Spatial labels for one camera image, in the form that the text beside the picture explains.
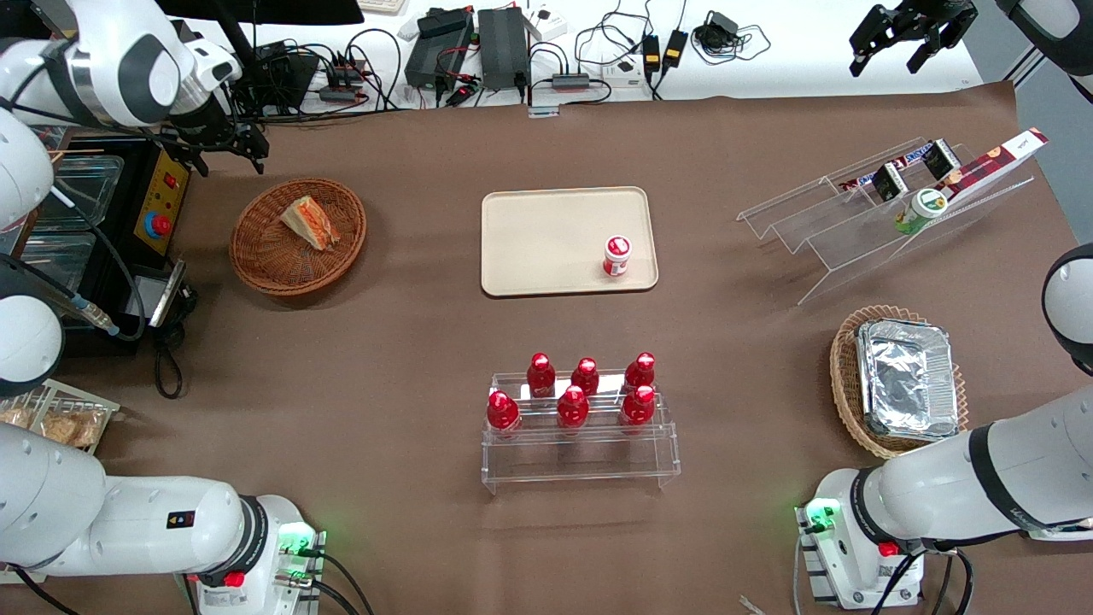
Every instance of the brown tablecloth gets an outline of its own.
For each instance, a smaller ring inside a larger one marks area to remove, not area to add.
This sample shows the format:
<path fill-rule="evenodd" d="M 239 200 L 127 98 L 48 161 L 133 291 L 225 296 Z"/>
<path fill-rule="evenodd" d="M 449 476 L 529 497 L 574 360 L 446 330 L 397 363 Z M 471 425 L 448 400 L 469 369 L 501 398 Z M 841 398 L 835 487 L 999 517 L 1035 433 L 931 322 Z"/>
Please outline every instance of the brown tablecloth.
<path fill-rule="evenodd" d="M 1039 307 L 1048 265 L 1074 239 L 1035 170 L 1019 199 L 910 255 L 898 274 L 889 268 L 797 307 L 790 282 L 807 258 L 761 245 L 736 215 L 909 138 L 943 135 L 978 153 L 1016 132 L 1013 93 L 1001 84 L 569 106 L 553 119 L 521 107 L 451 109 L 271 129 L 265 176 L 210 156 L 213 174 L 193 182 L 183 212 L 174 250 L 201 295 L 178 354 L 189 394 L 157 398 L 148 353 L 68 362 L 60 378 L 131 409 L 99 449 L 110 473 L 207 476 L 289 497 L 330 531 L 330 553 L 379 615 L 729 614 L 743 613 L 741 594 L 789 613 L 792 506 L 827 472 L 878 463 L 831 399 L 827 352 L 843 319 L 873 303 L 920 312 L 951 334 L 972 425 L 1021 414 L 1085 383 Z M 289 304 L 244 286 L 225 246 L 251 198 L 302 176 L 353 188 L 368 235 L 334 287 Z M 482 197 L 616 185 L 649 194 L 656 287 L 482 293 Z M 655 353 L 682 476 L 662 493 L 655 482 L 592 482 L 491 497 L 479 476 L 490 375 L 521 370 L 540 351 L 563 367 L 585 355 L 623 367 Z M 975 612 L 1086 612 L 1088 551 L 1015 536 L 968 549 Z M 932 603 L 941 566 L 928 567 Z M 959 572 L 953 583 L 959 598 Z M 167 576 L 47 588 L 86 615 L 188 608 Z M 830 612 L 808 591 L 802 580 L 807 611 Z M 0 589 L 0 611 L 50 612 L 15 588 Z"/>

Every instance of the control panel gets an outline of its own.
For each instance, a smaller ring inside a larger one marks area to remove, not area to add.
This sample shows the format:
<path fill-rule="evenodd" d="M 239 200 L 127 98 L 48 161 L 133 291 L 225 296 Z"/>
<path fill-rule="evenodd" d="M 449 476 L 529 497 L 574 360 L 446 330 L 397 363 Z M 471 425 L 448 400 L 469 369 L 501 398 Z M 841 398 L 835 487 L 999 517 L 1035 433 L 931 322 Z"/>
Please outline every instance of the control panel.
<path fill-rule="evenodd" d="M 166 152 L 160 152 L 133 234 L 163 256 L 167 253 L 189 179 L 186 167 L 171 159 Z"/>

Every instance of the wicker basket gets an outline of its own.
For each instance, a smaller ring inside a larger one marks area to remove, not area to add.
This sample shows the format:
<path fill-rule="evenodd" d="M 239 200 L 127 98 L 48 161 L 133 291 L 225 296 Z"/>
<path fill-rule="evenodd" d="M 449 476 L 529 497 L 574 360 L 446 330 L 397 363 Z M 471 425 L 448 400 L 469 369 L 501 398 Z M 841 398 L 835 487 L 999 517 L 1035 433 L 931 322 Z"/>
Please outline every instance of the wicker basket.
<path fill-rule="evenodd" d="M 281 213 L 292 201 L 310 194 L 341 234 L 331 249 L 312 247 L 292 232 Z M 239 214 L 228 256 L 239 279 L 250 287 L 279 296 L 304 294 L 340 277 L 364 245 L 364 205 L 345 186 L 329 179 L 293 179 L 279 184 Z"/>
<path fill-rule="evenodd" d="M 831 344 L 831 389 L 835 397 L 838 417 L 843 419 L 850 436 L 870 453 L 881 459 L 892 459 L 901 453 L 913 451 L 929 445 L 920 440 L 877 436 L 866 427 L 865 414 L 861 411 L 861 379 L 858 370 L 858 328 L 869 321 L 880 319 L 896 319 L 916 323 L 927 323 L 918 315 L 894 305 L 870 305 L 850 315 L 843 327 L 838 328 L 835 341 Z M 956 409 L 959 412 L 960 430 L 967 429 L 967 397 L 964 394 L 964 378 L 960 368 L 953 365 L 953 385 L 956 389 Z"/>

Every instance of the plastic tray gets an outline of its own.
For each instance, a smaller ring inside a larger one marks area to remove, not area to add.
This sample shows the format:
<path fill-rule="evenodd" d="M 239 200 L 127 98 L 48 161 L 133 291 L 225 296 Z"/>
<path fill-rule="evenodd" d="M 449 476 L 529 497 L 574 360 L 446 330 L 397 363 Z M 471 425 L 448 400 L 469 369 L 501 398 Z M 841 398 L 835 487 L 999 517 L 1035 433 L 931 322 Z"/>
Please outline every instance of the plastic tray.
<path fill-rule="evenodd" d="M 57 168 L 57 188 L 97 225 L 106 216 L 124 165 L 116 155 L 66 157 Z M 54 194 L 42 201 L 35 233 L 86 229 L 87 223 Z"/>
<path fill-rule="evenodd" d="M 603 272 L 603 244 L 625 235 L 627 271 Z M 493 296 L 647 289 L 657 252 L 637 187 L 493 192 L 482 199 L 482 289 Z"/>
<path fill-rule="evenodd" d="M 23 248 L 23 262 L 77 292 L 94 247 L 91 233 L 33 234 Z"/>

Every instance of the clear acrylic rack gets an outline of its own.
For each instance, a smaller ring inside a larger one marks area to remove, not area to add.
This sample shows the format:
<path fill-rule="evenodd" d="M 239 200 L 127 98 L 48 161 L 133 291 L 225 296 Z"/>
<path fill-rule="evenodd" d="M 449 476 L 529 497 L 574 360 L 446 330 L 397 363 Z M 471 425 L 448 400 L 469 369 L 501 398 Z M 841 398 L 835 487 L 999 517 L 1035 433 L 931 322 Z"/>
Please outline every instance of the clear acrylic rack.
<path fill-rule="evenodd" d="M 482 427 L 482 484 L 491 494 L 506 483 L 656 478 L 660 487 L 680 475 L 675 423 L 657 390 L 657 412 L 639 427 L 622 427 L 624 370 L 600 370 L 600 387 L 588 399 L 588 421 L 579 429 L 557 426 L 557 395 L 569 386 L 559 378 L 553 399 L 532 399 L 522 374 L 493 376 L 490 392 L 504 391 L 520 407 L 512 434 Z"/>
<path fill-rule="evenodd" d="M 921 158 L 900 169 L 909 191 L 888 202 L 877 193 L 871 182 L 850 190 L 841 187 L 841 184 L 868 175 L 885 162 L 916 151 L 926 143 L 927 140 L 921 137 L 901 143 L 737 216 L 737 221 L 748 222 L 760 239 L 776 235 L 790 253 L 811 253 L 820 260 L 823 276 L 811 287 L 802 287 L 807 292 L 797 301 L 798 305 L 982 220 L 1033 180 L 1030 170 L 1023 169 L 1021 164 L 1014 165 L 990 179 L 990 184 L 980 188 L 974 198 L 954 203 L 950 212 L 909 236 L 895 228 L 896 214 L 903 211 L 907 199 L 917 190 L 938 182 Z M 961 164 L 975 159 L 964 145 L 955 145 L 952 150 Z"/>

